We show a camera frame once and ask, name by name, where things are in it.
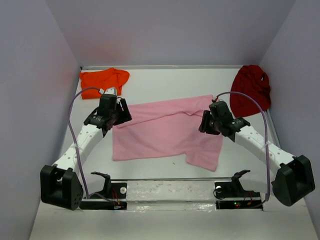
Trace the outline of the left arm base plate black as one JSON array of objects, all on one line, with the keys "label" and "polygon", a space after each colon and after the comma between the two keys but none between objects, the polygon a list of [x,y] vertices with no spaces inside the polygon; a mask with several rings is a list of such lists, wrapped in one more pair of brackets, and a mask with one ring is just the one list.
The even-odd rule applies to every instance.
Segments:
[{"label": "left arm base plate black", "polygon": [[81,210],[120,211],[127,209],[128,183],[111,181],[110,190],[103,189],[92,193],[89,199],[84,198],[79,205]]}]

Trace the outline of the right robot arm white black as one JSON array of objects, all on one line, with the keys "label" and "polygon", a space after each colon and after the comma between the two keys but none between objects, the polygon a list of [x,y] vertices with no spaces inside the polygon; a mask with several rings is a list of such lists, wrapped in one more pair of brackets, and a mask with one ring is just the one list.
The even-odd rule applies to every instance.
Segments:
[{"label": "right robot arm white black", "polygon": [[294,156],[268,141],[242,117],[234,118],[224,101],[212,102],[204,110],[198,129],[201,133],[222,135],[242,146],[266,165],[266,194],[273,193],[290,207],[316,188],[311,161]]}]

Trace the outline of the pink t shirt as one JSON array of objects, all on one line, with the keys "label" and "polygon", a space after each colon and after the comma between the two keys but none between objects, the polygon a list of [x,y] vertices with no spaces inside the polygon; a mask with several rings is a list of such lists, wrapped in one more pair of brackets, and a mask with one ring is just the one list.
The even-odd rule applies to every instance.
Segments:
[{"label": "pink t shirt", "polygon": [[201,133],[212,95],[128,106],[132,119],[112,129],[113,161],[185,155],[193,166],[216,171],[222,135]]}]

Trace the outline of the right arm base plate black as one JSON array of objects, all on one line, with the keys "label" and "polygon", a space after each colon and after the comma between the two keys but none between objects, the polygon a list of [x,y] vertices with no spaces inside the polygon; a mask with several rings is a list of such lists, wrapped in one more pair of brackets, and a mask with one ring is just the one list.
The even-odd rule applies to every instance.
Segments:
[{"label": "right arm base plate black", "polygon": [[259,209],[263,210],[259,192],[243,190],[231,181],[214,183],[213,196],[217,210]]}]

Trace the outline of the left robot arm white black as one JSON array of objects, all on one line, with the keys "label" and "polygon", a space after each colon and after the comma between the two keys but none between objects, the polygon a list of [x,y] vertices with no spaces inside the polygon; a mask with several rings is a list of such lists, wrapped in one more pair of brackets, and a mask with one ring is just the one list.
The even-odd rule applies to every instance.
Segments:
[{"label": "left robot arm white black", "polygon": [[76,210],[83,199],[93,196],[106,199],[112,189],[108,174],[95,172],[104,180],[93,186],[89,193],[83,164],[96,145],[114,127],[132,120],[127,102],[115,94],[104,93],[99,105],[84,120],[78,135],[73,134],[73,144],[52,165],[40,171],[40,198],[45,204]]}]

